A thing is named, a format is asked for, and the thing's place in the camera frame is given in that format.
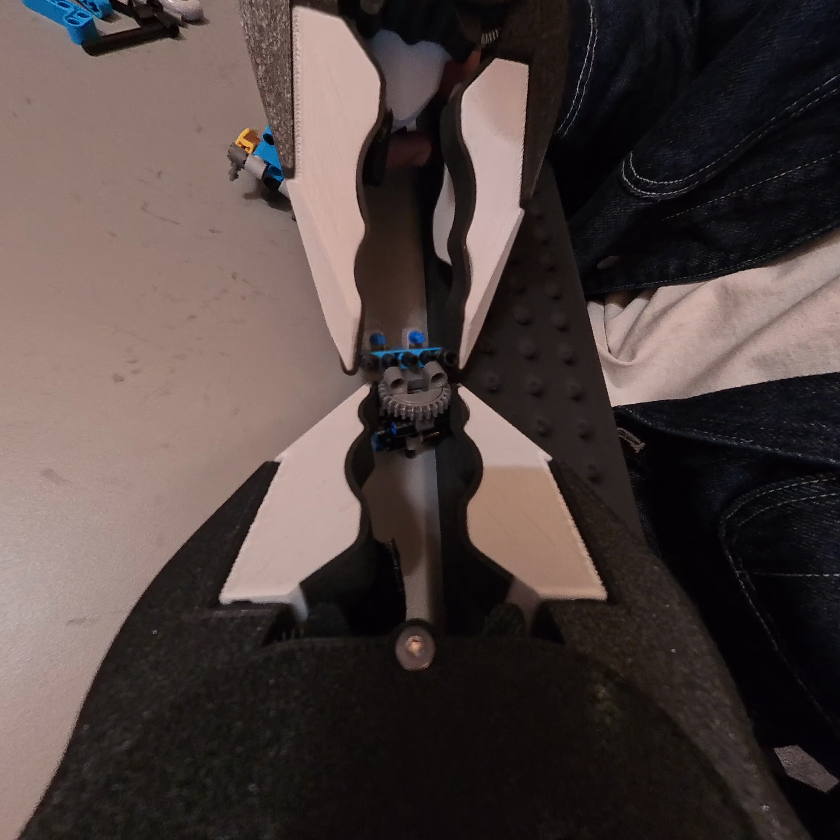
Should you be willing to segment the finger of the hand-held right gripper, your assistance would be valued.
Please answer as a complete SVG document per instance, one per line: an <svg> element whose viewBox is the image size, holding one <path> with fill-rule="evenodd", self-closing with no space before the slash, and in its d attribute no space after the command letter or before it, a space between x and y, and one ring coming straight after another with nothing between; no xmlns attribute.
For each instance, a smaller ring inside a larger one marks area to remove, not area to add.
<svg viewBox="0 0 840 840"><path fill-rule="evenodd" d="M341 16L291 16L295 170L291 204L332 340L355 371L362 301L355 262L366 233L361 171L382 123L382 75Z"/></svg>
<svg viewBox="0 0 840 840"><path fill-rule="evenodd" d="M444 181L434 249L453 270L444 343L464 368L484 325L524 211L527 65L490 59L449 101L441 122Z"/></svg>

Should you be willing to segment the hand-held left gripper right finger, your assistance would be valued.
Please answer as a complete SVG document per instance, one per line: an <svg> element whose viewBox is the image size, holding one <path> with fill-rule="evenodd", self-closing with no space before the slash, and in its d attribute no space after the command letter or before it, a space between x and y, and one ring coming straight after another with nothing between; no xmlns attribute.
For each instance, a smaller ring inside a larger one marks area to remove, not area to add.
<svg viewBox="0 0 840 840"><path fill-rule="evenodd" d="M550 470L550 456L469 389L465 432L482 477L467 505L472 544L513 576L507 602L604 601L606 590Z"/></svg>

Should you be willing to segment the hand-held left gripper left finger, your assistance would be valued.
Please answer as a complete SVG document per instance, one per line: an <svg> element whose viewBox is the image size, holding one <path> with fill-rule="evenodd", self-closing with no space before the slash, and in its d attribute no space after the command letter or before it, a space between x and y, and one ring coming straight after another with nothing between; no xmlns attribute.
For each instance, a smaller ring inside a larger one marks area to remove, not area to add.
<svg viewBox="0 0 840 840"><path fill-rule="evenodd" d="M345 474L362 434L361 387L277 458L277 472L219 595L236 602L309 608L303 582L348 549L361 528L362 506Z"/></svg>

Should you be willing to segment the blue yellow brick assembly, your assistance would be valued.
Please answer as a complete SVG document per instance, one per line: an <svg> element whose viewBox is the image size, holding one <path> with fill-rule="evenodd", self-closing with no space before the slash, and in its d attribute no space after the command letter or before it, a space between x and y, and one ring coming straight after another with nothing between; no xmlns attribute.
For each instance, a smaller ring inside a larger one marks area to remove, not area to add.
<svg viewBox="0 0 840 840"><path fill-rule="evenodd" d="M264 191L271 195L289 197L270 126L261 132L244 130L228 148L227 159L230 181L235 181L241 172L246 172L257 180Z"/></svg>

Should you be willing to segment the black gear brick assembly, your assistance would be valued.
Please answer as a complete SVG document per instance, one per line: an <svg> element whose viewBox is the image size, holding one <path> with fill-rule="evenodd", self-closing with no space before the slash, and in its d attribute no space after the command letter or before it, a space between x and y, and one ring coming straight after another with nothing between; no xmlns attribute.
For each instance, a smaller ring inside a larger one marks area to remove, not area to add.
<svg viewBox="0 0 840 840"><path fill-rule="evenodd" d="M449 436L454 351L430 343L417 329L403 330L392 342L376 327L364 339L360 361L377 398L374 452L411 459Z"/></svg>

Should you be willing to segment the person's right forearm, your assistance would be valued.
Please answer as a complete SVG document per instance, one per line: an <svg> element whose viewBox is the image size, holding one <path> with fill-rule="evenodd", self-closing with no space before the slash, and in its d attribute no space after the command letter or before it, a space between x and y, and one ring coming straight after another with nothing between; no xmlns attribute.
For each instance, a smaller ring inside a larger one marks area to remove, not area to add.
<svg viewBox="0 0 840 840"><path fill-rule="evenodd" d="M838 93L838 2L573 2L549 148L573 212L611 175L678 196Z"/></svg>

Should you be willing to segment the grey desk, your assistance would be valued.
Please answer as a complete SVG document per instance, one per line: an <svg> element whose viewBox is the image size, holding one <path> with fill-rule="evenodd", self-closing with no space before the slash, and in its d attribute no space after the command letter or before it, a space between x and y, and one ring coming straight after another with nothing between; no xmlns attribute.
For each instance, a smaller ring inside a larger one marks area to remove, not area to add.
<svg viewBox="0 0 840 840"><path fill-rule="evenodd" d="M344 375L297 226L228 180L236 3L90 57L2 2L2 838L162 565Z"/></svg>

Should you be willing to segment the person's right hand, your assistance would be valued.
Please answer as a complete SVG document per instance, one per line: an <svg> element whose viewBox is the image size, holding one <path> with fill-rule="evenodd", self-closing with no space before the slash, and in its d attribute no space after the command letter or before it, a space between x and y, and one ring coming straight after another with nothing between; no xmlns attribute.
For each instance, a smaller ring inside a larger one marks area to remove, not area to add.
<svg viewBox="0 0 840 840"><path fill-rule="evenodd" d="M385 157L385 169L395 172L424 166L438 150L434 135L399 130L390 136Z"/></svg>

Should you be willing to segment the black studded mat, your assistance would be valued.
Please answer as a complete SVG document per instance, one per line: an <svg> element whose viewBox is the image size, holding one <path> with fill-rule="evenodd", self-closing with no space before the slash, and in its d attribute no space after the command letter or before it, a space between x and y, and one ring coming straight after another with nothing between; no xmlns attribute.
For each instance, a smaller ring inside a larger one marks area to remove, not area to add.
<svg viewBox="0 0 840 840"><path fill-rule="evenodd" d="M643 534L547 161L459 382Z"/></svg>

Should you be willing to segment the person's denim jacket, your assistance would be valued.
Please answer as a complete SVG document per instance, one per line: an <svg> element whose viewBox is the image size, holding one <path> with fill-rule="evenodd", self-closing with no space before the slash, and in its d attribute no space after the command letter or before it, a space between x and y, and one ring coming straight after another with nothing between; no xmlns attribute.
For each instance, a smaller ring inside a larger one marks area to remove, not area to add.
<svg viewBox="0 0 840 840"><path fill-rule="evenodd" d="M838 231L838 93L685 194L569 212L587 302L766 266ZM838 372L614 406L647 536L794 788L838 802Z"/></svg>

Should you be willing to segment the pile of small brick parts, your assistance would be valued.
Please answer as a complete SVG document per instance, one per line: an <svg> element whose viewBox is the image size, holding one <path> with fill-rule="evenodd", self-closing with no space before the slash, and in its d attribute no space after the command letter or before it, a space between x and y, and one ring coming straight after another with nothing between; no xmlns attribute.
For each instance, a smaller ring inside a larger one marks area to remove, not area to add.
<svg viewBox="0 0 840 840"><path fill-rule="evenodd" d="M23 5L61 27L90 56L179 39L182 28L206 22L198 1L23 1Z"/></svg>

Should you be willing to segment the person's white shirt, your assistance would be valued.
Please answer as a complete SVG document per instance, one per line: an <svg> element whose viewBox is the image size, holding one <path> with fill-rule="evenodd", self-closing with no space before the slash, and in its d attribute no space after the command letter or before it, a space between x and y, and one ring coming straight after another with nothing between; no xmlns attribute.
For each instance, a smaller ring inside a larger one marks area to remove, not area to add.
<svg viewBox="0 0 840 840"><path fill-rule="evenodd" d="M839 371L839 232L766 266L587 305L611 404Z"/></svg>

